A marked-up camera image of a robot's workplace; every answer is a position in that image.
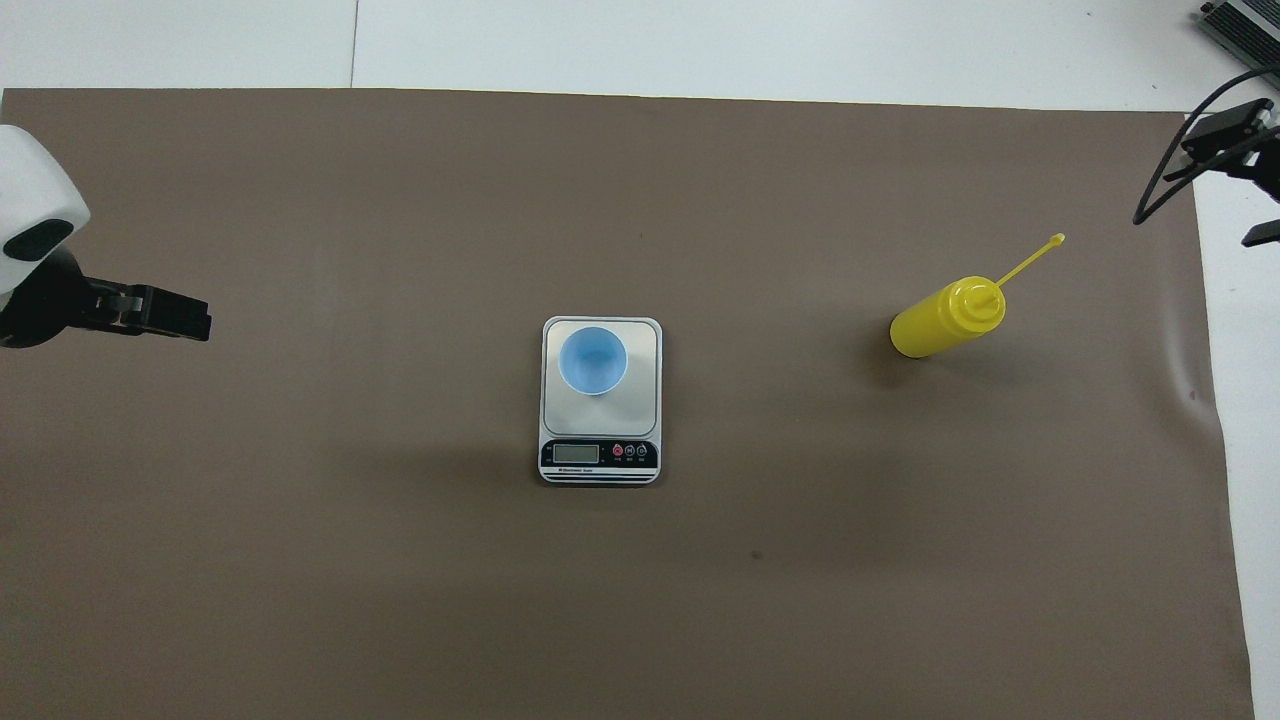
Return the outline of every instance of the scale display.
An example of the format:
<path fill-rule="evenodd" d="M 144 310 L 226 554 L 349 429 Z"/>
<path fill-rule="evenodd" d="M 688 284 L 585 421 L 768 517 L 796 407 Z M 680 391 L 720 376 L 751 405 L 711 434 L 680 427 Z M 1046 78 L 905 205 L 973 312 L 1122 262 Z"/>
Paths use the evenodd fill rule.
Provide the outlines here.
<path fill-rule="evenodd" d="M 556 462 L 590 462 L 600 461 L 600 446 L 598 445 L 564 445 L 558 442 L 552 446 L 552 460 Z"/>

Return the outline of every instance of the plastic cup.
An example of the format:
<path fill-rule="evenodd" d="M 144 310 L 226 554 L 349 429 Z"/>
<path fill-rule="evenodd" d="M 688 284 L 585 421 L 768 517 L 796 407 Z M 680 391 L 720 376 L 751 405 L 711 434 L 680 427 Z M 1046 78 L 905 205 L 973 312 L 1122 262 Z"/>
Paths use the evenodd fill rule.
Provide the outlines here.
<path fill-rule="evenodd" d="M 1000 286 L 970 275 L 899 313 L 888 334 L 902 355 L 927 357 L 989 333 L 1004 319 Z"/>
<path fill-rule="evenodd" d="M 627 348 L 604 328 L 582 328 L 561 346 L 559 369 L 568 387 L 582 395 L 604 395 L 627 373 Z"/>

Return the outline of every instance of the blue cup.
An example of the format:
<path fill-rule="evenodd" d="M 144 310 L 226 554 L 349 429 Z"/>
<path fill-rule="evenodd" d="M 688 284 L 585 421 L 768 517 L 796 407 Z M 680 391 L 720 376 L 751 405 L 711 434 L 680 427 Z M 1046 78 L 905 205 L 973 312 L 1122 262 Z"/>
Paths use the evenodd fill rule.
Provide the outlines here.
<path fill-rule="evenodd" d="M 582 395 L 604 395 L 627 373 L 627 348 L 604 328 L 582 328 L 561 346 L 559 366 L 568 387 Z"/>

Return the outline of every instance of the digital kitchen scale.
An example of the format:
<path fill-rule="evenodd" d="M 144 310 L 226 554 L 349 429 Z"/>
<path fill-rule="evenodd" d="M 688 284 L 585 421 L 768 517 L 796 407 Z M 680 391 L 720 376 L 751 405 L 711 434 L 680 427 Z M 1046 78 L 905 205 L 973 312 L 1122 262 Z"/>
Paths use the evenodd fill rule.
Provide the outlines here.
<path fill-rule="evenodd" d="M 543 325 L 538 473 L 552 483 L 645 484 L 662 469 L 662 325 L 556 316 Z"/>

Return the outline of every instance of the bottle cap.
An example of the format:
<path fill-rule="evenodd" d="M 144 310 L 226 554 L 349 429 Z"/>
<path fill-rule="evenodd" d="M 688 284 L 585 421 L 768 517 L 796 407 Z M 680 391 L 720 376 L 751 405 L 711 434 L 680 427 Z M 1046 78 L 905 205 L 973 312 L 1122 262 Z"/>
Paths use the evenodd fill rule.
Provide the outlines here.
<path fill-rule="evenodd" d="M 951 284 L 947 310 L 956 329 L 979 336 L 996 329 L 1005 319 L 1005 293 L 993 281 L 970 275 Z"/>

